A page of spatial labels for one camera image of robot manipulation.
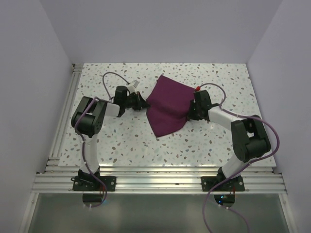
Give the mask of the purple cloth mat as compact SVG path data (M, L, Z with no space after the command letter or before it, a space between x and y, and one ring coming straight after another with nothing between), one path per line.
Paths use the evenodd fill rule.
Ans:
M194 88L161 75L146 102L146 116L156 137L174 133L184 127Z

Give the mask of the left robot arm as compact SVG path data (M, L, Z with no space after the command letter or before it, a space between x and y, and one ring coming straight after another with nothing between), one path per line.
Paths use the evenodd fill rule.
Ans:
M104 118L121 117L127 109L140 111L150 105L133 87L117 86L112 101L98 97L82 97L72 118L71 126L82 140L82 163L78 174L87 174L84 185L97 190L101 178L95 175L100 166L97 158L97 136L104 124Z

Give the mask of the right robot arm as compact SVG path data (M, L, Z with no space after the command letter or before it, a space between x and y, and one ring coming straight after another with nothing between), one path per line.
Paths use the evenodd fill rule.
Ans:
M228 190L234 178L250 161L260 158L271 149L270 140L259 116L236 116L211 102L206 90L195 91L188 112L190 120L205 120L216 123L231 131L233 155L217 173L216 184L221 190Z

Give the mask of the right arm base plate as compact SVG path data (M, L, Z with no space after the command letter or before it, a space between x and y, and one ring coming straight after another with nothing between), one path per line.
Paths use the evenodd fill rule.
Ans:
M245 191L244 182L242 176L238 176L236 178L230 179L226 182L218 185L219 181L216 177L213 176L203 176L201 177L201 186L203 192L209 192L214 186L216 186L212 191L216 192L231 192Z

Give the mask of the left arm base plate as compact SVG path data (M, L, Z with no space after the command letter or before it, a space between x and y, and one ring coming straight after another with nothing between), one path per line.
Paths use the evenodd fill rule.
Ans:
M103 191L103 185L105 184L105 191L114 192L117 184L117 177L115 176L101 176L98 180L86 181L80 179L78 176L72 177L70 180L73 182L73 191Z

